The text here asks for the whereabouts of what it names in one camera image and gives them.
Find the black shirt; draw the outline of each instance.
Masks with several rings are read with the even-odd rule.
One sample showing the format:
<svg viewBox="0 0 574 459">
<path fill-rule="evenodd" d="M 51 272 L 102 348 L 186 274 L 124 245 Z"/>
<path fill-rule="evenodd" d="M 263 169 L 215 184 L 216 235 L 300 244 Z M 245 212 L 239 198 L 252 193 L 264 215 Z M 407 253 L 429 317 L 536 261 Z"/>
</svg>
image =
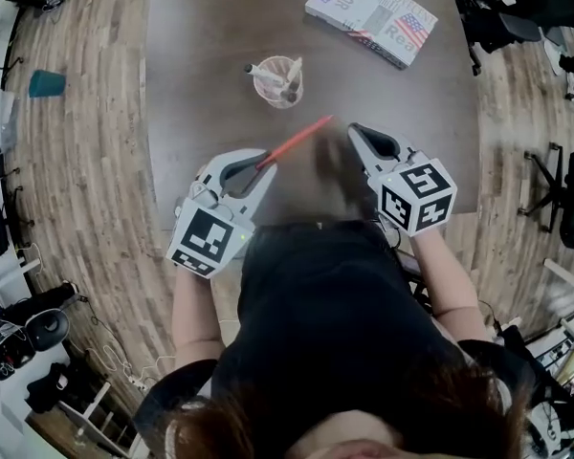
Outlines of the black shirt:
<svg viewBox="0 0 574 459">
<path fill-rule="evenodd" d="M 417 369 L 464 363 L 412 297 L 383 235 L 361 223 L 258 234 L 238 314 L 241 329 L 219 361 L 178 369 L 151 389 L 135 418 L 143 437 L 211 378 L 212 396 L 244 387 L 262 398 L 254 443 L 259 456 L 278 457 L 333 413 L 359 409 L 397 426 L 421 411 L 405 393 Z M 492 349 L 494 367 L 507 368 L 506 383 L 517 386 L 522 360 L 490 343 L 467 345 L 482 355 Z"/>
</svg>

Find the desk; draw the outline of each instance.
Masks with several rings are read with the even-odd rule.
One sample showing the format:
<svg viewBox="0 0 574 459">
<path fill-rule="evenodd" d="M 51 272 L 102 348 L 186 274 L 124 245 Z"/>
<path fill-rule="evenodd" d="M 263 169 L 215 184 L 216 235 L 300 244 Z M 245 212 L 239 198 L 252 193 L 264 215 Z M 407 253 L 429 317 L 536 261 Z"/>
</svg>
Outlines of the desk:
<svg viewBox="0 0 574 459">
<path fill-rule="evenodd" d="M 149 147 L 162 229 L 196 171 L 243 147 L 271 149 L 326 114 L 322 134 L 280 161 L 259 224 L 357 218 L 364 185 L 346 136 L 362 122 L 407 136 L 439 158 L 459 187 L 455 210 L 476 209 L 478 122 L 468 47 L 453 0 L 416 0 L 439 18 L 412 66 L 399 71 L 306 16 L 306 0 L 151 0 L 147 36 Z M 259 98 L 247 63 L 303 57 L 304 96 L 288 110 Z"/>
</svg>

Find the red marker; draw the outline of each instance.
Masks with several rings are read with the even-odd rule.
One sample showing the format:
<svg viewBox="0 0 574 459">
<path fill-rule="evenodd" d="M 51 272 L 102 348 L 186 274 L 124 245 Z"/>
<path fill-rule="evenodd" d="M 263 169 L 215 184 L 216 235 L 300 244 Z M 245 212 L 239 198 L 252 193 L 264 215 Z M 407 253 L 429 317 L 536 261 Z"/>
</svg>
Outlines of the red marker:
<svg viewBox="0 0 574 459">
<path fill-rule="evenodd" d="M 287 151 L 292 149 L 294 146 L 297 146 L 300 142 L 303 142 L 310 135 L 319 131 L 325 124 L 327 124 L 333 118 L 334 118 L 334 116 L 325 116 L 324 118 L 319 119 L 314 124 L 311 124 L 310 126 L 302 129 L 291 140 L 288 140 L 287 142 L 285 142 L 284 144 L 279 146 L 277 149 L 275 149 L 270 154 L 269 157 L 267 157 L 266 159 L 264 159 L 260 163 L 258 163 L 255 166 L 255 168 L 257 170 L 261 170 L 267 164 L 270 164 L 271 162 L 275 162 L 278 157 L 284 155 L 285 153 L 287 153 Z"/>
</svg>

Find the brown table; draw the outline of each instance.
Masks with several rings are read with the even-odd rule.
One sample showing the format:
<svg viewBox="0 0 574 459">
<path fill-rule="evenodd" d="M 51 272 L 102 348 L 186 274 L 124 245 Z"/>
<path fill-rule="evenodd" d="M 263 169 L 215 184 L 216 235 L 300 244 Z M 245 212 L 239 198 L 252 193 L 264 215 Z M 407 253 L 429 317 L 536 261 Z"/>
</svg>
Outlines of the brown table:
<svg viewBox="0 0 574 459">
<path fill-rule="evenodd" d="M 453 0 L 416 0 L 439 18 L 412 66 L 399 71 L 314 17 L 306 0 L 151 0 L 147 49 L 149 146 L 162 228 L 196 171 L 243 147 L 272 149 L 326 114 L 323 133 L 280 161 L 255 220 L 357 218 L 364 186 L 350 122 L 407 136 L 439 158 L 459 187 L 456 212 L 476 209 L 475 80 Z M 304 96 L 277 110 L 255 92 L 247 63 L 303 57 Z"/>
</svg>

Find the wood plank flooring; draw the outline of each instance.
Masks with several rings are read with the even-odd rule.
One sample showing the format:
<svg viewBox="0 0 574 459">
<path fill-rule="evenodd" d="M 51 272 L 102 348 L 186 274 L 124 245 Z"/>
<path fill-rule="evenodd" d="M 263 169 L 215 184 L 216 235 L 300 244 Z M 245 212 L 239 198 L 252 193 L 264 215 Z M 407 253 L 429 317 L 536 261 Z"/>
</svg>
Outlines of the wood plank flooring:
<svg viewBox="0 0 574 459">
<path fill-rule="evenodd" d="M 6 159 L 7 168 L 22 168 L 11 181 L 11 187 L 25 188 L 19 211 L 36 222 L 26 237 L 42 251 L 39 289 L 63 278 L 79 284 L 138 373 L 172 352 L 174 276 L 164 260 L 166 233 L 159 229 L 146 135 L 147 5 L 148 0 L 69 0 L 37 19 L 26 14 L 13 52 L 26 62 L 8 83 L 21 98 L 17 146 Z M 574 53 L 574 31 L 566 34 Z M 532 334 L 574 306 L 574 292 L 541 265 L 548 256 L 574 273 L 574 251 L 562 246 L 558 232 L 541 233 L 534 220 L 517 217 L 521 199 L 541 195 L 522 155 L 525 149 L 546 155 L 549 141 L 562 144 L 566 155 L 574 151 L 574 102 L 563 100 L 564 78 L 552 75 L 540 43 L 482 58 L 480 207 L 454 216 L 447 239 L 499 319 L 521 316 L 525 333 Z M 64 73 L 65 96 L 28 99 L 35 69 Z M 237 266 L 215 281 L 227 333 L 234 331 L 237 287 Z M 104 344 L 118 347 L 91 323 L 87 307 L 68 312 L 77 346 L 101 354 Z M 143 395 L 127 383 L 121 366 L 108 372 L 96 357 L 92 362 L 110 376 L 113 396 L 133 412 Z M 158 379 L 169 368 L 169 361 L 161 361 L 159 372 L 146 375 Z M 51 421 L 38 422 L 52 436 Z M 63 434 L 55 440 L 67 442 Z"/>
</svg>

